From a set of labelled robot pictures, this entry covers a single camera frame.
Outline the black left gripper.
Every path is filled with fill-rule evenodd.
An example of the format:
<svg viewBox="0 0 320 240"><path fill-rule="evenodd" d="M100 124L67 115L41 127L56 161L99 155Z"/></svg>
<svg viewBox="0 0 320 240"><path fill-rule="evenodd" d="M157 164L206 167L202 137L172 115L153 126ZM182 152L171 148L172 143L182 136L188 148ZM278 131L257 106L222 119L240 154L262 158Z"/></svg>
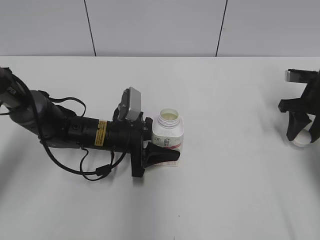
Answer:
<svg viewBox="0 0 320 240"><path fill-rule="evenodd" d="M130 154L131 176L142 178L145 169L153 165L176 162L180 152L157 146L149 142L143 149L144 137L152 137L153 119L146 117L143 120L143 112L140 112L137 120L118 120L119 113L114 112L112 121L107 123L106 148L113 152L121 153L119 159L111 164L111 168L117 167L126 154Z"/></svg>

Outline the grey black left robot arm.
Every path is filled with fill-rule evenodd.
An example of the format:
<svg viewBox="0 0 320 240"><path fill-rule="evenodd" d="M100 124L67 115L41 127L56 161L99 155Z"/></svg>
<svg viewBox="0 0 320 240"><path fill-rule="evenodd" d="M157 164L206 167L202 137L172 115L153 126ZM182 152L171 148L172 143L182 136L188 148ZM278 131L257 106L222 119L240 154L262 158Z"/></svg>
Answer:
<svg viewBox="0 0 320 240"><path fill-rule="evenodd" d="M175 162L180 153L172 147L152 143L153 120L144 117L141 93L133 87L123 91L111 121L77 115L41 90L31 90L8 67L0 70L0 103L7 115L21 127L37 135L47 155L57 149L89 149L130 154L131 175L141 178L145 169L160 163Z"/></svg>

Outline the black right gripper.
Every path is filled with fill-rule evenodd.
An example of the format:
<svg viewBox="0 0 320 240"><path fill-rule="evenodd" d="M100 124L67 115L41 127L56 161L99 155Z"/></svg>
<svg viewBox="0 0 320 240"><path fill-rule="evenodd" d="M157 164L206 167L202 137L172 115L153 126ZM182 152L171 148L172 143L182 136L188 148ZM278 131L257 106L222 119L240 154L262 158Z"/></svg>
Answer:
<svg viewBox="0 0 320 240"><path fill-rule="evenodd" d="M288 113L286 136L293 141L309 123L311 143L320 138L320 81L307 83L298 98L282 99L278 104L282 113Z"/></svg>

